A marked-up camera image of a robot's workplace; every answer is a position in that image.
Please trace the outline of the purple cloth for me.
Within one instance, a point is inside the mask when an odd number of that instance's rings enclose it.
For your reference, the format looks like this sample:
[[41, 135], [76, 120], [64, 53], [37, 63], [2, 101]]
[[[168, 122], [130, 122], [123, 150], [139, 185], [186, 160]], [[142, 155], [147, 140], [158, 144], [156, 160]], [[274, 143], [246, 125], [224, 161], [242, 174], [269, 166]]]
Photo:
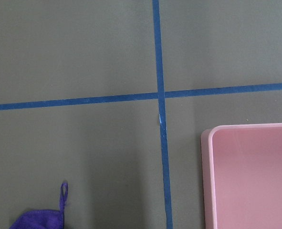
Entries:
[[60, 187], [59, 210], [30, 210], [21, 214], [10, 229], [63, 229], [65, 223], [65, 205], [68, 198], [68, 183]]

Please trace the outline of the pink plastic tray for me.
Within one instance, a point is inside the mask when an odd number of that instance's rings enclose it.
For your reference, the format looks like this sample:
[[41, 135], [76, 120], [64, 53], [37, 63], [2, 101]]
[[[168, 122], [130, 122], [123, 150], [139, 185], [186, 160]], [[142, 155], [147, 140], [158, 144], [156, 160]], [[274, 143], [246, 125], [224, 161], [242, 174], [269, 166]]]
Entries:
[[205, 227], [282, 229], [282, 123], [201, 134]]

